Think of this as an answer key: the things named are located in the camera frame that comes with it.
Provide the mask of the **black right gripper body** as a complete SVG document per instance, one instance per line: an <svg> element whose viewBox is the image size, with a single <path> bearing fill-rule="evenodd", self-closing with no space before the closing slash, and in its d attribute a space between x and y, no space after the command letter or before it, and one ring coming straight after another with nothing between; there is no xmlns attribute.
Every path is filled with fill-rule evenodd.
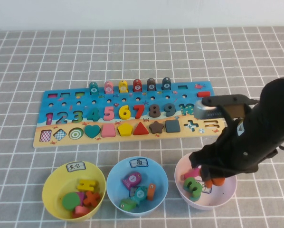
<svg viewBox="0 0 284 228"><path fill-rule="evenodd" d="M284 77L264 86L260 99L245 95L204 97L195 104L198 119L224 118L217 140L189 156L192 168L208 166L212 178L253 173L262 161L284 150Z"/></svg>

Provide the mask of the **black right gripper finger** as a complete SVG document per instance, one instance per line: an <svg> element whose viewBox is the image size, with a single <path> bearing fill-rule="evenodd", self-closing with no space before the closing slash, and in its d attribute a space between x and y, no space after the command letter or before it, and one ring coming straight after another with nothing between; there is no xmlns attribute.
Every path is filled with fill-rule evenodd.
<svg viewBox="0 0 284 228"><path fill-rule="evenodd" d="M200 176L204 182L212 183L211 168L208 166L201 166Z"/></svg>

